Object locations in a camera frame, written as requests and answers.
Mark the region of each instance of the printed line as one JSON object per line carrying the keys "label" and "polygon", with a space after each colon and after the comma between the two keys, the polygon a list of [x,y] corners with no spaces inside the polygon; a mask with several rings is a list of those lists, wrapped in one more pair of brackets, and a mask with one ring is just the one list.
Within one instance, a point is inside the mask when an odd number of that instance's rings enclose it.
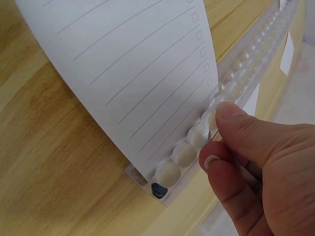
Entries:
{"label": "printed line", "polygon": [[185,14],[186,12],[188,12],[189,10],[193,9],[195,6],[193,6],[192,8],[188,9],[187,11],[183,12],[182,14],[180,14],[179,16],[175,17],[173,20],[167,22],[165,25],[161,26],[159,29],[157,29],[156,31],[154,31],[153,33],[151,33],[149,36],[147,36],[146,38],[144,38],[141,42],[139,42],[137,45],[135,45],[133,48],[131,48],[128,52],[126,52],[125,54],[123,54],[120,58],[118,58],[115,62],[113,62],[106,70],[104,70],[99,76],[97,76],[91,83],[90,85],[92,85],[99,77],[101,77],[110,67],[112,67],[116,62],[118,62],[121,58],[123,58],[124,56],[126,56],[130,51],[132,51],[135,47],[137,47],[139,44],[141,44],[144,40],[146,40],[147,38],[149,38],[150,36],[152,36],[153,34],[155,34],[156,32],[158,32],[160,29],[162,29],[164,26],[168,25],[169,23],[171,23],[172,21],[176,20],[178,17],[182,16],[183,14]]}
{"label": "printed line", "polygon": [[[146,161],[148,162],[155,154],[156,152],[160,149],[160,147],[166,142],[166,140],[174,133],[174,131],[184,122],[184,120],[189,116],[189,114],[197,107],[197,105],[201,102],[201,100],[207,95],[208,91],[205,92],[205,94],[200,98],[200,100],[196,103],[196,105],[189,111],[189,113],[184,117],[184,119],[176,126],[176,128],[167,136],[167,138],[164,140],[164,142],[156,149],[156,151],[150,156],[150,158]],[[174,146],[174,144],[181,138],[177,138],[177,140],[172,144],[171,148]]]}
{"label": "printed line", "polygon": [[141,14],[142,12],[148,10],[149,8],[153,7],[154,5],[158,4],[159,2],[161,2],[163,0],[159,0],[158,2],[152,4],[151,6],[148,6],[146,9],[138,12],[137,14],[135,14],[134,16],[130,17],[129,19],[125,20],[124,22],[122,22],[120,25],[116,26],[115,28],[113,28],[111,31],[109,31],[108,33],[106,33],[104,36],[102,36],[100,39],[98,39],[96,42],[94,42],[91,46],[89,46],[86,50],[84,50],[83,52],[81,52],[75,59],[73,59],[73,61],[77,60],[82,54],[84,54],[88,49],[90,49],[91,47],[93,47],[96,43],[98,43],[99,41],[101,41],[103,38],[105,38],[107,35],[109,35],[111,32],[113,32],[115,29],[119,28],[120,26],[122,26],[124,23],[128,22],[129,20],[131,20],[132,18],[136,17],[137,15]]}
{"label": "printed line", "polygon": [[174,91],[174,92],[172,92],[172,94],[158,107],[158,109],[140,126],[140,128],[138,128],[138,130],[129,138],[129,139],[131,139],[147,122],[148,122],[148,120],[149,119],[151,119],[151,117],[165,104],[165,102],[197,71],[197,69],[202,65],[202,63],[200,63],[200,65],[191,73],[191,75],[189,75],[179,86],[178,86],[178,88]]}
{"label": "printed line", "polygon": [[126,84],[121,90],[119,90],[106,104],[105,106],[107,106],[124,88],[126,88],[129,84],[132,83],[132,81],[134,81],[139,75],[142,74],[143,71],[145,71],[150,65],[152,65],[154,62],[156,62],[157,59],[159,59],[164,53],[166,53],[169,49],[171,49],[175,44],[177,44],[179,41],[181,41],[183,38],[185,38],[187,35],[189,35],[191,32],[193,32],[197,27],[199,27],[199,25],[197,25],[195,28],[193,28],[191,31],[189,31],[187,34],[185,34],[181,39],[179,39],[178,41],[176,41],[174,44],[172,44],[168,49],[166,49],[161,55],[159,55],[153,62],[151,62],[146,68],[144,68],[139,74],[137,74],[130,82],[128,82],[128,84]]}
{"label": "printed line", "polygon": [[61,31],[59,31],[57,34],[60,34],[62,31],[64,31],[66,28],[68,28],[69,26],[71,26],[73,23],[75,23],[76,21],[80,20],[82,17],[86,16],[87,14],[89,14],[91,11],[97,9],[98,7],[102,6],[103,4],[107,3],[109,0],[104,1],[103,3],[99,4],[98,6],[94,7],[92,10],[86,12],[84,15],[80,16],[78,19],[76,19],[75,21],[71,22],[69,25],[67,25],[66,27],[64,27]]}
{"label": "printed line", "polygon": [[158,129],[158,131],[144,144],[144,146],[139,150],[139,152],[149,143],[149,141],[151,141],[151,139],[168,123],[168,121],[176,114],[176,112],[187,102],[187,100],[193,95],[194,92],[196,92],[196,90],[202,85],[203,82],[205,82],[205,80],[208,78],[210,74],[208,74],[202,81],[201,83],[198,85],[198,87],[191,93],[191,95],[182,103],[182,105],[173,113],[173,115],[164,123],[164,125],[162,125],[162,127],[160,129]]}
{"label": "printed line", "polygon": [[124,118],[118,122],[118,124],[120,124],[132,111],[133,109],[135,109],[136,106],[139,105],[140,102],[142,102],[143,99],[145,99],[160,83],[162,83],[167,76],[169,76],[180,64],[182,64],[187,58],[189,58],[204,42],[202,42],[201,44],[199,44],[199,46],[193,50],[192,53],[190,53],[187,57],[185,57],[180,63],[178,63],[174,69],[172,69],[157,85],[155,85],[125,116]]}
{"label": "printed line", "polygon": [[42,5],[42,7],[47,6],[49,3],[51,3],[53,0],[50,0],[49,2],[45,3],[44,5]]}

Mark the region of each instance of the plastic holder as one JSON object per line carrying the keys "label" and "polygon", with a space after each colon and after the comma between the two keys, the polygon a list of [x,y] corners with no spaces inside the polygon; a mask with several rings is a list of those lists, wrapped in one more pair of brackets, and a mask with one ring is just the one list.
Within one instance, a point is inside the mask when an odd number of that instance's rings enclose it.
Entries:
{"label": "plastic holder", "polygon": [[279,12],[275,1],[218,65],[219,92],[205,99],[205,111],[196,117],[187,136],[158,163],[149,182],[131,164],[126,168],[141,188],[166,206],[176,199],[200,169],[197,160],[201,148],[220,139],[216,106],[222,101],[240,107],[247,103],[286,36],[296,9],[297,2],[289,0]]}

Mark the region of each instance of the table surface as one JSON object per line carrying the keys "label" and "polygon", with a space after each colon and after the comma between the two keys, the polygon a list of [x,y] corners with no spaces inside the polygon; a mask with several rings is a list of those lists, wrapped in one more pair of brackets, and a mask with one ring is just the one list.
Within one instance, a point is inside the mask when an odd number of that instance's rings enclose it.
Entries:
{"label": "table surface", "polygon": [[[217,61],[272,2],[205,0]],[[0,8],[0,232],[144,233],[169,209],[124,173],[128,160],[48,61],[14,1]]]}

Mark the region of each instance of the lined paper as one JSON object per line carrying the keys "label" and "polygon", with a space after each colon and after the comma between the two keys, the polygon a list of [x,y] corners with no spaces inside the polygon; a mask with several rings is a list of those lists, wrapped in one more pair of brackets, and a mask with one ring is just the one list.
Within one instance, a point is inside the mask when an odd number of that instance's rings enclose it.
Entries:
{"label": "lined paper", "polygon": [[68,86],[149,180],[216,92],[203,1],[17,4]]}
{"label": "lined paper", "polygon": [[280,69],[284,72],[284,74],[286,74],[286,76],[289,75],[293,56],[294,56],[294,45],[291,38],[291,34],[290,32],[288,32],[287,38],[286,38],[286,44],[284,47],[284,52],[283,52],[283,56],[282,56],[282,60],[280,64]]}

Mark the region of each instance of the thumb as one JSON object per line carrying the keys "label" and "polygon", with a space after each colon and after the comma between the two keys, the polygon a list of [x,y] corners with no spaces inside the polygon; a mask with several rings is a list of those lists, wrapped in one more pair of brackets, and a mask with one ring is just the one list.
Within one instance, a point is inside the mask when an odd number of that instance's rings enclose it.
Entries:
{"label": "thumb", "polygon": [[224,143],[234,152],[263,168],[266,161],[283,144],[294,126],[259,120],[249,116],[231,102],[222,102],[217,107],[216,122]]}

